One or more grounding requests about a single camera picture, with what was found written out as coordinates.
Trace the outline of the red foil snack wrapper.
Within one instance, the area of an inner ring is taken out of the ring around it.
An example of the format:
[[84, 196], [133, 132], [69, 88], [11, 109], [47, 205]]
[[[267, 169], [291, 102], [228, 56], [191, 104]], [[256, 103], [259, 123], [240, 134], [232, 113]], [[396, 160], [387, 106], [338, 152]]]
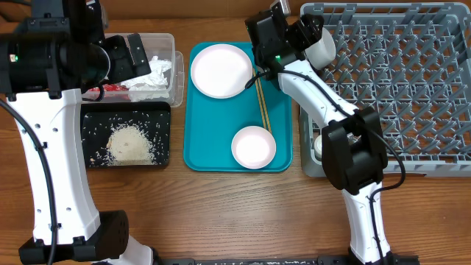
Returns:
[[[129, 89], [121, 85], [108, 85], [104, 84], [105, 94], [101, 102], [129, 102]], [[83, 99], [89, 99], [91, 101], [96, 100], [99, 97], [99, 88], [95, 87], [87, 91], [82, 95]]]

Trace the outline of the pink bowl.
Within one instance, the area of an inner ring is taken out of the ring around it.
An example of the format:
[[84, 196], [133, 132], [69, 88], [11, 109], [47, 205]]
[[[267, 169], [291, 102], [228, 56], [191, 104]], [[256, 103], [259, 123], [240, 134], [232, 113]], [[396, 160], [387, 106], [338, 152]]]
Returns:
[[248, 126], [233, 137], [231, 152], [235, 161], [246, 169], [262, 169], [275, 158], [277, 145], [273, 135], [263, 127]]

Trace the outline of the pale green cup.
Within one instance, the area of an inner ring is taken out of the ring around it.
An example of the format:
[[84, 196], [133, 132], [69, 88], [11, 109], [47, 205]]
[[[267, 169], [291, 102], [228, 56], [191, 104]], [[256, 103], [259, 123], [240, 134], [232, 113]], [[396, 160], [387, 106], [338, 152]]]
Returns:
[[322, 160], [322, 136], [318, 135], [314, 140], [314, 156], [318, 161]]

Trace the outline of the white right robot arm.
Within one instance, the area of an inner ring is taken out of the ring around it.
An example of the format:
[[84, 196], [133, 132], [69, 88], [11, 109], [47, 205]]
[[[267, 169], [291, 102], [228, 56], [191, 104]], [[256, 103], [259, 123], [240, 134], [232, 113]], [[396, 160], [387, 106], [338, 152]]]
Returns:
[[275, 81], [321, 130], [323, 172], [343, 194], [350, 223], [350, 254], [357, 264], [384, 264], [391, 252], [383, 230], [380, 190], [388, 164], [378, 113], [340, 97], [317, 74], [336, 59], [324, 20], [304, 15], [288, 24], [267, 10], [245, 21], [260, 75]]

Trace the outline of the grey-green bowl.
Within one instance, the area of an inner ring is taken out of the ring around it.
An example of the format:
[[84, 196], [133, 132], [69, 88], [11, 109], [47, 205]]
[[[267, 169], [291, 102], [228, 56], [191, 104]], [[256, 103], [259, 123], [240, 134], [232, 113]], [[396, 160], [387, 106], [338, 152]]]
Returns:
[[325, 68], [335, 60], [336, 45], [327, 29], [322, 29], [321, 39], [305, 50], [305, 56], [316, 70]]

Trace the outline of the white tissue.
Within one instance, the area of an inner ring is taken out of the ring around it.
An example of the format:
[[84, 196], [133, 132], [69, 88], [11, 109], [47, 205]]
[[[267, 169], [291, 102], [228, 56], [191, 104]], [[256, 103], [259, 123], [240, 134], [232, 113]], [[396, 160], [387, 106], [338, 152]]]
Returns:
[[166, 90], [169, 81], [165, 73], [171, 70], [170, 60], [160, 60], [158, 56], [153, 56], [149, 61], [151, 73], [129, 79], [120, 83], [129, 91], [131, 102], [140, 102], [147, 99], [168, 98], [169, 92]]

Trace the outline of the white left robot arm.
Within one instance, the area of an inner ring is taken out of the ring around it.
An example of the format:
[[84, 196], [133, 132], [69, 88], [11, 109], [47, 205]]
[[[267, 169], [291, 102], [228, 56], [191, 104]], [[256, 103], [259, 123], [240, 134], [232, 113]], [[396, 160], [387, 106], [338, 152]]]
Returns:
[[1, 36], [1, 106], [18, 126], [35, 207], [20, 260], [157, 264], [157, 251], [130, 235], [124, 211], [96, 208], [80, 134], [88, 90], [150, 72], [141, 37], [106, 37], [99, 1], [30, 5], [31, 16]]

